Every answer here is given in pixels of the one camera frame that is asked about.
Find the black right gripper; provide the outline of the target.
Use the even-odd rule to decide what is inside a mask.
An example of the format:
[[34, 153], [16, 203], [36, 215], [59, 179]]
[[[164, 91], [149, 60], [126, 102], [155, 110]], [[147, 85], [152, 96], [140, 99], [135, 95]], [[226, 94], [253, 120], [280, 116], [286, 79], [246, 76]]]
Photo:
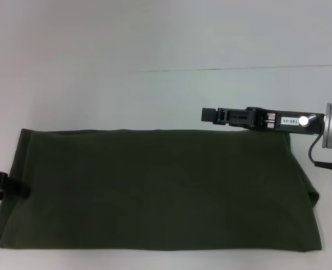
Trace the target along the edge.
[[203, 108], [201, 121], [214, 125], [246, 127], [255, 131], [319, 135], [324, 130], [325, 115], [259, 107], [248, 107], [246, 110]]

